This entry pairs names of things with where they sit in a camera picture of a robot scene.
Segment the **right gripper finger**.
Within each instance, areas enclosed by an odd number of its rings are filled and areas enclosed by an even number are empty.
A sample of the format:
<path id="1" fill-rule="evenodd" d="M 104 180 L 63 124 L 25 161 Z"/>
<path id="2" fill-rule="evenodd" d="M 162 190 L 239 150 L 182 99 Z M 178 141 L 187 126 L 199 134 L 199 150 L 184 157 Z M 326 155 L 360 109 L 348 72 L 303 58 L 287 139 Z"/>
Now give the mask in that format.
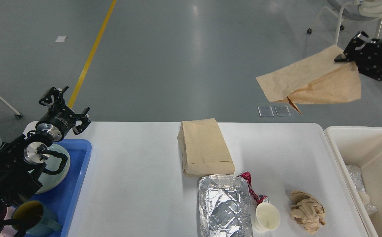
<path id="1" fill-rule="evenodd" d="M 371 60 L 355 60 L 358 72 L 377 81 L 382 81 L 382 70 Z"/>
<path id="2" fill-rule="evenodd" d="M 342 54 L 334 59 L 336 63 L 371 60 L 376 53 L 376 39 L 369 38 L 364 31 L 359 31 L 349 41 Z"/>

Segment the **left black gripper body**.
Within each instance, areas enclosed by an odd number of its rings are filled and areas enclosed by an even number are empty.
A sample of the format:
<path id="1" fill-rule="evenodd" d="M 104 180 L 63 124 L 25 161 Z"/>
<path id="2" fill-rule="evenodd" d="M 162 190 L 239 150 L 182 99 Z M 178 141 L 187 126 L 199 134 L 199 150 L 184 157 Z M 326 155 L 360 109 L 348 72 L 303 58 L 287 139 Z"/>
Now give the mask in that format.
<path id="1" fill-rule="evenodd" d="M 76 123 L 70 117 L 73 114 L 73 111 L 48 111 L 36 124 L 36 131 L 50 134 L 54 142 L 61 141 Z"/>

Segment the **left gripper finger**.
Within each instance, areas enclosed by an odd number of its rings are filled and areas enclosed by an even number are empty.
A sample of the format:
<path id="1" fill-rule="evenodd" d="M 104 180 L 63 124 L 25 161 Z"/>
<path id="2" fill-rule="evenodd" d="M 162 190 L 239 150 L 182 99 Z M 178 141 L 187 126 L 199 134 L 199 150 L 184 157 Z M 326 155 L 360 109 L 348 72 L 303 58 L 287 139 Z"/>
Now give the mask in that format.
<path id="1" fill-rule="evenodd" d="M 88 112 L 90 111 L 90 107 L 87 107 L 80 114 L 72 114 L 72 119 L 75 122 L 72 130 L 75 135 L 79 135 L 87 129 L 87 127 L 91 124 L 91 120 L 88 117 Z"/>
<path id="2" fill-rule="evenodd" d="M 63 94 L 68 88 L 69 87 L 57 89 L 55 87 L 51 87 L 39 100 L 39 104 L 42 106 L 47 106 L 51 111 L 73 114 L 74 112 L 66 105 L 63 98 Z"/>

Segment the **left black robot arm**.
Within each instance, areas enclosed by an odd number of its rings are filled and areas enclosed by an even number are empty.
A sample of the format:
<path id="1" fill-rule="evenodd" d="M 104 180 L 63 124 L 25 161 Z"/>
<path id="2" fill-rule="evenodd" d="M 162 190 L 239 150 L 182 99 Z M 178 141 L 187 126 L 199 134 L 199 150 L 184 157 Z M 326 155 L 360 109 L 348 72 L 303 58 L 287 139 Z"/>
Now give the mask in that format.
<path id="1" fill-rule="evenodd" d="M 70 130 L 78 135 L 90 125 L 87 115 L 90 108 L 77 114 L 65 104 L 63 94 L 67 89 L 51 87 L 39 100 L 48 111 L 35 129 L 14 139 L 0 151 L 0 214 L 9 206 L 17 207 L 27 202 L 42 187 L 41 174 L 60 174 L 68 157 L 49 147 L 62 141 Z M 16 236 L 23 237 L 30 223 L 0 217 L 0 232 L 5 225 L 17 225 L 20 229 Z"/>

